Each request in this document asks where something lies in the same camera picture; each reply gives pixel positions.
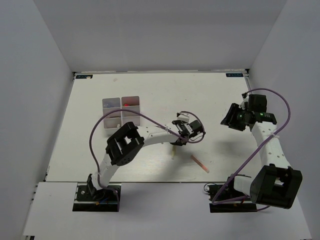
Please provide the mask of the yellow slim highlighter pen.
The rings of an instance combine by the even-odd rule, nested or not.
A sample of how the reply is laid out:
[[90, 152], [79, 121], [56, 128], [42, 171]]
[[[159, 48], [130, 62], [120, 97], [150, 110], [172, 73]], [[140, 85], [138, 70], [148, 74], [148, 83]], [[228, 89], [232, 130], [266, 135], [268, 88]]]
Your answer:
[[174, 160], [175, 159], [175, 154], [176, 154], [176, 147], [173, 146], [172, 150], [171, 150], [171, 159]]

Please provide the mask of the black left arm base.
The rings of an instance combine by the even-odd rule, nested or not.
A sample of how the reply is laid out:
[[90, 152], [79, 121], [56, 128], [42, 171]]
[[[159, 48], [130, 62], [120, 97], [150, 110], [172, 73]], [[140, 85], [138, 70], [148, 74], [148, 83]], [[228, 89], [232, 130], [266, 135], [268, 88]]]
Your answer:
[[112, 190], [103, 189], [97, 195], [92, 196], [87, 185], [78, 185], [75, 192], [73, 212], [118, 212], [120, 209], [121, 185], [110, 185]]

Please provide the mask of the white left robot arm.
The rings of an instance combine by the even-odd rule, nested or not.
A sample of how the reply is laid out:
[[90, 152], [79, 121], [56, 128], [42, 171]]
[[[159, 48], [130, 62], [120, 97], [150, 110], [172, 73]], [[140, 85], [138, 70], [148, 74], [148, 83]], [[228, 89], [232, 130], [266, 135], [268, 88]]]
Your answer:
[[[95, 130], [106, 117], [118, 112], [136, 114], [154, 125], [142, 127], [135, 125], [132, 121], [124, 123], [107, 139], [104, 158], [99, 163], [93, 150]], [[114, 109], [104, 113], [94, 125], [89, 136], [89, 150], [97, 167], [97, 171], [90, 174], [86, 182], [90, 196], [96, 200], [103, 198], [106, 191], [111, 190], [108, 185], [119, 167], [133, 161], [143, 147], [163, 143], [184, 146], [188, 143], [197, 144], [203, 141], [206, 131], [198, 116], [185, 110], [178, 112], [176, 116], [177, 119], [163, 125], [128, 108]]]

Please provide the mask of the orange slim highlighter pen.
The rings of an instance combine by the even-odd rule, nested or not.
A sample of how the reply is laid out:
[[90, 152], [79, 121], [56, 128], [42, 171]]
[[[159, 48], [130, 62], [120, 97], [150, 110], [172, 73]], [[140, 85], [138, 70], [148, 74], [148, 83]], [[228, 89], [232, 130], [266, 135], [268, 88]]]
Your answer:
[[198, 165], [200, 166], [207, 174], [210, 172], [210, 170], [194, 155], [191, 155], [190, 158]]

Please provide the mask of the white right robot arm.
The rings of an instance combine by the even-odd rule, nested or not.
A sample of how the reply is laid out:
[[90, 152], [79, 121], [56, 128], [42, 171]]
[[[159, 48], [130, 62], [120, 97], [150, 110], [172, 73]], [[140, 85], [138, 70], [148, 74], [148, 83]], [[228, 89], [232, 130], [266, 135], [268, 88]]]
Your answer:
[[276, 135], [277, 120], [267, 112], [267, 97], [242, 94], [241, 104], [232, 103], [222, 125], [244, 131], [249, 127], [261, 160], [256, 176], [236, 175], [225, 188], [226, 195], [236, 200], [243, 194], [254, 204], [290, 209], [303, 180], [302, 173], [291, 167]]

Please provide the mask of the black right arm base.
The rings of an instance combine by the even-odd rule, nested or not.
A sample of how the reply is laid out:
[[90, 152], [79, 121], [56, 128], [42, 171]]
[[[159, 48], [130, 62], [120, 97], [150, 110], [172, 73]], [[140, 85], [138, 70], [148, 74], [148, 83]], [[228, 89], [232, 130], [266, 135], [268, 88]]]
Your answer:
[[203, 191], [209, 196], [210, 213], [254, 213], [257, 212], [257, 205], [252, 203], [250, 198], [244, 193], [234, 189], [234, 179], [227, 185], [215, 200], [225, 201], [220, 204], [213, 204], [212, 200], [224, 183], [209, 182], [203, 186]]

